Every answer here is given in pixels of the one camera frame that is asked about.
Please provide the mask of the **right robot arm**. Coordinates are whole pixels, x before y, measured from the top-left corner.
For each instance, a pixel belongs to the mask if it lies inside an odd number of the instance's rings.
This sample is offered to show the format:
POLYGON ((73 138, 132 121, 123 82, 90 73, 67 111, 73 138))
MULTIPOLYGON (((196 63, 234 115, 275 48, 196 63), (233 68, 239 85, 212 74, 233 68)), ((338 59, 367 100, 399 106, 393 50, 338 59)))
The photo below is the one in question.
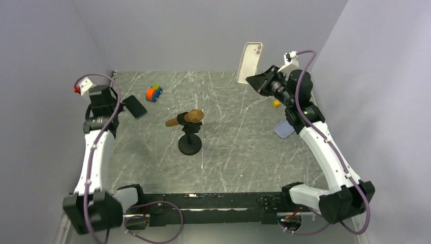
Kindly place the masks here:
POLYGON ((354 172, 333 141, 322 112, 312 102, 310 73, 296 69, 284 75, 272 66, 245 80, 258 94, 272 96, 285 106, 287 122, 312 151, 328 184, 328 190, 301 182, 288 184, 282 188, 281 207, 315 209, 330 224, 367 213, 375 187, 354 172))

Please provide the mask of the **lilac phone case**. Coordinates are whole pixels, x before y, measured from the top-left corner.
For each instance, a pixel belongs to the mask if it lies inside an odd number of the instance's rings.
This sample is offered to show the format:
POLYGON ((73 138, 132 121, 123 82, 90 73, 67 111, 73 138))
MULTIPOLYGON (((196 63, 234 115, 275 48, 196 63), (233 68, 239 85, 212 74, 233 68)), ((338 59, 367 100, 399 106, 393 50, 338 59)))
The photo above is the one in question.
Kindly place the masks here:
POLYGON ((295 132, 294 128, 288 123, 286 119, 275 125, 273 130, 281 139, 286 139, 289 135, 295 132))

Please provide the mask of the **bare black phone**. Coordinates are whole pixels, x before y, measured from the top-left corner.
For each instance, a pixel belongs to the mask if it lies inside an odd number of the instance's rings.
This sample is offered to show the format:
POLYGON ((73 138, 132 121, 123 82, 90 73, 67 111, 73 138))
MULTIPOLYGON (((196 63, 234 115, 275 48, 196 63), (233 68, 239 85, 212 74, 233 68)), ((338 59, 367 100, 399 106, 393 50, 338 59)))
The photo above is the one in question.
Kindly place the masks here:
POLYGON ((135 119, 140 119, 148 113, 147 109, 134 95, 128 96, 122 103, 135 119))

